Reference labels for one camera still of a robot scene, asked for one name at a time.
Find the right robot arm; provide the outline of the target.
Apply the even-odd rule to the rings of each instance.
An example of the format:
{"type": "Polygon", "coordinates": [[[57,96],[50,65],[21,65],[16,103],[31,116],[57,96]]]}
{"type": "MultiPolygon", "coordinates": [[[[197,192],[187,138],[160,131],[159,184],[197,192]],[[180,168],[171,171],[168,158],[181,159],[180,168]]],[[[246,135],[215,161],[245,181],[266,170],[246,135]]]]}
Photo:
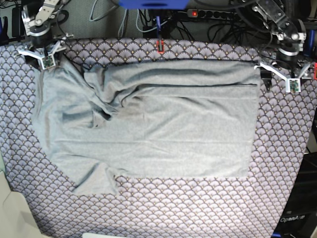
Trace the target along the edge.
{"type": "Polygon", "coordinates": [[[38,70],[56,67],[58,61],[55,55],[66,49],[69,35],[64,33],[55,37],[52,27],[61,23],[58,19],[60,14],[64,14],[64,19],[68,18],[68,12],[63,10],[67,3],[67,0],[39,0],[23,6],[21,17],[30,42],[20,46],[17,52],[38,70]]]}

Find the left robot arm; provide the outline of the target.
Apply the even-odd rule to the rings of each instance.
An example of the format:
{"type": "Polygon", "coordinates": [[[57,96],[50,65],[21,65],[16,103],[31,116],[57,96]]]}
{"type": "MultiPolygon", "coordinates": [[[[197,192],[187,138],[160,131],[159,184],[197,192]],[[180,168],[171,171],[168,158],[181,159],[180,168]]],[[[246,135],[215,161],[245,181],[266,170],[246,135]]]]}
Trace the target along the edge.
{"type": "Polygon", "coordinates": [[[239,0],[238,16],[258,33],[269,34],[269,42],[260,47],[256,65],[267,90],[272,76],[284,81],[287,93],[300,93],[307,81],[311,62],[304,59],[307,31],[304,22],[296,17],[293,0],[239,0]]]}

